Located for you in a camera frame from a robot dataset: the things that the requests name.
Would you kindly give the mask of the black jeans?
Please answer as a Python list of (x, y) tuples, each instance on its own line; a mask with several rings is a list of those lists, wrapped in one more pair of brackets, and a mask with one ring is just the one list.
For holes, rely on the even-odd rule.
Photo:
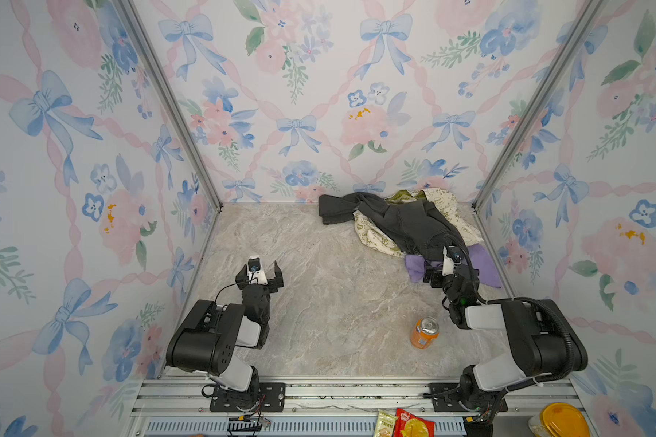
[(468, 246), (457, 228), (429, 200), (390, 204), (372, 193), (355, 192), (344, 197), (322, 195), (318, 199), (323, 224), (331, 225), (362, 213), (393, 240), (401, 251), (428, 261), (444, 260), (443, 251), (457, 248), (468, 255)]

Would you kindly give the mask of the orange soda can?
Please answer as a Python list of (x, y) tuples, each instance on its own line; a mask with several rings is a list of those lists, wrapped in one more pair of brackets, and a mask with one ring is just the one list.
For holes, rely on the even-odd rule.
[(411, 332), (410, 342), (417, 349), (426, 349), (439, 335), (439, 324), (432, 317), (420, 319)]

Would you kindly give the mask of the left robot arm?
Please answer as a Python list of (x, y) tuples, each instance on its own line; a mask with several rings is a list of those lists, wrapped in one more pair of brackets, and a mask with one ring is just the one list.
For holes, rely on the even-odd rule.
[(173, 334), (166, 351), (169, 367), (204, 373), (212, 380), (202, 388), (213, 413), (280, 413), (283, 382), (261, 382), (259, 371), (235, 350), (260, 350), (270, 333), (271, 297), (284, 287), (282, 270), (273, 264), (268, 276), (259, 258), (250, 258), (233, 283), (242, 302), (219, 304), (197, 300)]

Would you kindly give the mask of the green snack packet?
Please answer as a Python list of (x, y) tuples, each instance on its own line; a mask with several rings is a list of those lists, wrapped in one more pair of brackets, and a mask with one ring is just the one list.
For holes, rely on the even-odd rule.
[(392, 437), (396, 423), (397, 417), (395, 415), (379, 411), (377, 413), (373, 437)]

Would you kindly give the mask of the corner aluminium post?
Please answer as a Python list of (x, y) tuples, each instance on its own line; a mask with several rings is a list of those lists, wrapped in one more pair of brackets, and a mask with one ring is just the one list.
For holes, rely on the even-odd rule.
[(472, 202), (475, 213), (481, 213), (485, 208), (486, 202), (492, 197), (497, 181), (502, 176), (508, 162), (516, 154), (519, 143), (527, 136), (533, 127), (539, 114), (543, 111), (548, 99), (556, 89), (561, 76), (568, 65), (571, 64), (572, 58), (576, 55), (582, 41), (592, 31), (593, 24), (597, 15), (603, 8), (604, 1), (591, 0), (584, 1), (581, 4), (581, 10), (577, 18), (572, 22), (568, 32), (567, 39), (561, 44), (559, 50), (552, 58), (548, 66), (548, 73), (539, 82), (539, 86), (532, 95), (528, 107), (521, 117), (519, 125), (513, 129), (512, 134), (503, 147), (501, 155), (492, 167), (491, 172), (485, 179), (482, 189)]
[(129, 0), (114, 0), (113, 5), (121, 15), (122, 23), (129, 33), (133, 46), (140, 55), (142, 64), (149, 71), (152, 85), (160, 98), (163, 111), (171, 119), (171, 124), (180, 137), (182, 147), (188, 154), (191, 165), (200, 178), (200, 184), (202, 184), (203, 190), (211, 200), (213, 210), (216, 213), (220, 213), (222, 211), (222, 202), (216, 189), (213, 187), (209, 171), (206, 169), (202, 158), (202, 153), (197, 148), (191, 136), (191, 131), (183, 119), (171, 84), (165, 76), (163, 65), (153, 45), (151, 45), (151, 39), (140, 20), (134, 2)]

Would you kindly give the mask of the left corner aluminium post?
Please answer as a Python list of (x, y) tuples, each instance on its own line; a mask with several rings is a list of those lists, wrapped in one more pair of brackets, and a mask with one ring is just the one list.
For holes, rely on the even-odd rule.
[(171, 119), (171, 124), (180, 137), (182, 147), (188, 154), (191, 165), (200, 178), (200, 184), (202, 184), (203, 190), (211, 200), (213, 210), (216, 213), (220, 213), (222, 211), (222, 202), (216, 189), (213, 187), (209, 171), (206, 169), (202, 158), (202, 153), (197, 148), (191, 136), (191, 131), (183, 119), (171, 84), (165, 76), (163, 65), (153, 45), (151, 45), (151, 39), (140, 20), (134, 2), (129, 0), (114, 0), (113, 5), (121, 15), (122, 23), (129, 33), (133, 46), (140, 55), (142, 64), (149, 71), (152, 85), (160, 98), (163, 111)]

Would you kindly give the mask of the red snack packet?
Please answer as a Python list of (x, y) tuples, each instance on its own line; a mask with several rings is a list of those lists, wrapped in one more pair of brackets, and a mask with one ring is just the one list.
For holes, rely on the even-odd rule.
[(393, 437), (434, 437), (435, 424), (398, 408)]

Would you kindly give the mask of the yellow lidded container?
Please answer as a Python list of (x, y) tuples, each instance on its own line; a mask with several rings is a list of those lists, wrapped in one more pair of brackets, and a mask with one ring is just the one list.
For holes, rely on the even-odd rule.
[(563, 402), (549, 404), (532, 416), (528, 429), (537, 437), (590, 437), (590, 428), (581, 412)]

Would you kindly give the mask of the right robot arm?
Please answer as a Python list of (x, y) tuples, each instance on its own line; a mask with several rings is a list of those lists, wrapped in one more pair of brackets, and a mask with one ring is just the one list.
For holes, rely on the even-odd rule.
[(466, 264), (447, 275), (426, 267), (424, 282), (444, 292), (443, 308), (457, 328), (502, 331), (508, 341), (506, 353), (466, 367), (458, 382), (430, 384), (424, 397), (437, 412), (475, 413), (483, 422), (506, 409), (506, 395), (587, 368), (587, 350), (553, 300), (483, 300), (479, 272)]

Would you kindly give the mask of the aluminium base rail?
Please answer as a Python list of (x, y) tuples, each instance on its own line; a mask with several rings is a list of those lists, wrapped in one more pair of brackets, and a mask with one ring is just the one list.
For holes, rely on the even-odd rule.
[(284, 409), (243, 421), (211, 410), (211, 384), (170, 373), (142, 384), (122, 436), (371, 436), (379, 412), (402, 408), (435, 424), (437, 436), (479, 436), (468, 412), (424, 397), (431, 379), (421, 377), (271, 378), (284, 385)]

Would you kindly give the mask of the right corner aluminium post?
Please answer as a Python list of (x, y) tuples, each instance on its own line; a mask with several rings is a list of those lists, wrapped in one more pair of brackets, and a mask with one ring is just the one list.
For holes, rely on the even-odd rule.
[(512, 134), (503, 147), (501, 155), (492, 167), (491, 172), (485, 179), (482, 189), (472, 202), (475, 213), (481, 213), (485, 208), (486, 202), (492, 197), (497, 181), (502, 176), (508, 162), (516, 154), (519, 143), (527, 136), (533, 127), (539, 114), (543, 111), (548, 99), (556, 89), (561, 76), (568, 65), (571, 64), (572, 58), (576, 55), (582, 41), (592, 31), (593, 24), (597, 15), (603, 8), (604, 1), (591, 0), (584, 1), (581, 4), (581, 10), (577, 18), (572, 22), (568, 32), (567, 39), (561, 44), (559, 50), (552, 58), (548, 66), (548, 73), (539, 82), (539, 86), (532, 95), (528, 107), (521, 117), (519, 125), (513, 129)]

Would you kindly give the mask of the olive green cloth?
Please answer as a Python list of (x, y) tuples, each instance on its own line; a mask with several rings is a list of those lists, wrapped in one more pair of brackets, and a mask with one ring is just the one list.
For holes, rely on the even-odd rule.
[(402, 189), (397, 191), (394, 195), (392, 195), (389, 198), (386, 198), (386, 202), (389, 204), (405, 204), (405, 203), (410, 203), (413, 201), (419, 200), (419, 197), (417, 195), (414, 195), (410, 191), (406, 189)]

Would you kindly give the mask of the purple cloth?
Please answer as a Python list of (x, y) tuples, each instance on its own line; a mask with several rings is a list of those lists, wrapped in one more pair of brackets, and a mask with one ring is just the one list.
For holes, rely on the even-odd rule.
[[(473, 267), (479, 270), (480, 282), (489, 287), (501, 289), (502, 282), (499, 272), (486, 248), (480, 244), (476, 244), (468, 246), (468, 251), (473, 261)], [(435, 271), (441, 271), (442, 269), (441, 261), (429, 262), (420, 255), (406, 255), (405, 265), (411, 282), (424, 280), (428, 268), (432, 268)]]

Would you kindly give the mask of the cream green-printed cloth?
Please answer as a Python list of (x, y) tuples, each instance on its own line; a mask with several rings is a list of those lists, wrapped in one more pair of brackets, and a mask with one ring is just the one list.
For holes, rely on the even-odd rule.
[[(426, 188), (421, 191), (410, 191), (419, 200), (428, 200), (435, 204), (437, 210), (453, 224), (463, 237), (467, 246), (483, 244), (481, 231), (476, 227), (474, 211), (470, 204), (459, 202), (454, 193), (445, 189)], [(354, 212), (355, 232), (362, 244), (386, 255), (404, 258), (406, 253), (381, 231), (375, 223), (359, 211)]]

